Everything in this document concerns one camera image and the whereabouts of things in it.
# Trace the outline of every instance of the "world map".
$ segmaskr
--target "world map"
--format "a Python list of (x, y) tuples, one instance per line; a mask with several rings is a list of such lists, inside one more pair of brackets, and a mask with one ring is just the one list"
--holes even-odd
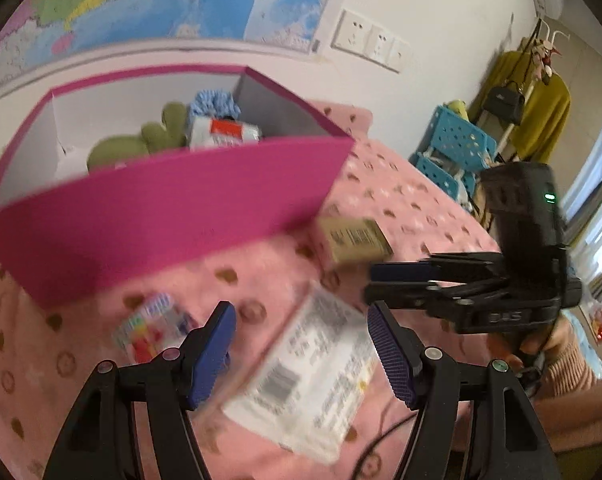
[(327, 0), (24, 0), (0, 32), (0, 87), (37, 66), (114, 43), (223, 38), (302, 52)]

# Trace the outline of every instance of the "person's hand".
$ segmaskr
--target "person's hand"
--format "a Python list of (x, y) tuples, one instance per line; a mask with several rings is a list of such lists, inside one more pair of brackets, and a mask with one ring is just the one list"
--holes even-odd
[[(552, 329), (552, 325), (548, 325), (531, 333), (521, 343), (519, 350), (528, 355), (536, 355), (543, 350), (545, 351), (545, 359), (551, 363), (565, 350), (570, 342), (571, 335), (572, 324), (570, 320), (559, 315), (554, 329)], [(514, 355), (516, 349), (513, 349), (512, 345), (501, 334), (491, 333), (488, 335), (488, 349), (493, 359), (503, 359), (515, 372), (523, 368), (521, 359)]]

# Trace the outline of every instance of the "blue scrunchie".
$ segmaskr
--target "blue scrunchie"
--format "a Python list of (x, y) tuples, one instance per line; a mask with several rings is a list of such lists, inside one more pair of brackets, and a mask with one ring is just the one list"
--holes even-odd
[(190, 103), (190, 118), (203, 115), (206, 117), (231, 117), (238, 120), (241, 109), (234, 102), (231, 92), (224, 90), (201, 90)]

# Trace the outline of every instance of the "blue rubber fingertip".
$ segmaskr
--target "blue rubber fingertip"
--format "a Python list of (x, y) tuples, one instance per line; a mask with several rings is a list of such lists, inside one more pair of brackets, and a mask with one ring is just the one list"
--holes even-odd
[(236, 331), (236, 311), (230, 306), (224, 313), (196, 362), (192, 373), (192, 389), (188, 400), (195, 410), (206, 401), (219, 373), (229, 366), (228, 348)]
[(372, 338), (394, 395), (408, 406), (411, 405), (417, 398), (412, 368), (401, 352), (385, 317), (375, 305), (371, 305), (367, 310), (367, 331)]

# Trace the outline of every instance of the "black handbag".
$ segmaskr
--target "black handbag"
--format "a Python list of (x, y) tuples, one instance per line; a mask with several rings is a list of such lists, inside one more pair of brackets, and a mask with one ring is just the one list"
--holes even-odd
[[(516, 63), (512, 67), (510, 75), (508, 75), (505, 84), (503, 86), (495, 86), (494, 88), (490, 89), (485, 101), (483, 102), (483, 110), (491, 113), (494, 116), (497, 116), (499, 119), (507, 123), (516, 124), (516, 126), (520, 126), (521, 120), (523, 120), (523, 108), (526, 106), (526, 97), (523, 95), (521, 87), (515, 81), (512, 81), (511, 77), (514, 75), (516, 67), (520, 63), (521, 59), (523, 59), (527, 49), (530, 47), (532, 42), (538, 38), (540, 30), (541, 20), (537, 20), (536, 27), (530, 35), (527, 44), (521, 53), (521, 56), (516, 60)], [(526, 72), (523, 75), (522, 84), (525, 84), (526, 82), (531, 65), (532, 55), (530, 54)], [(512, 83), (514, 83), (514, 89), (510, 88)]]
[(507, 81), (503, 86), (495, 86), (488, 92), (483, 109), (499, 119), (520, 126), (526, 97), (515, 81)]

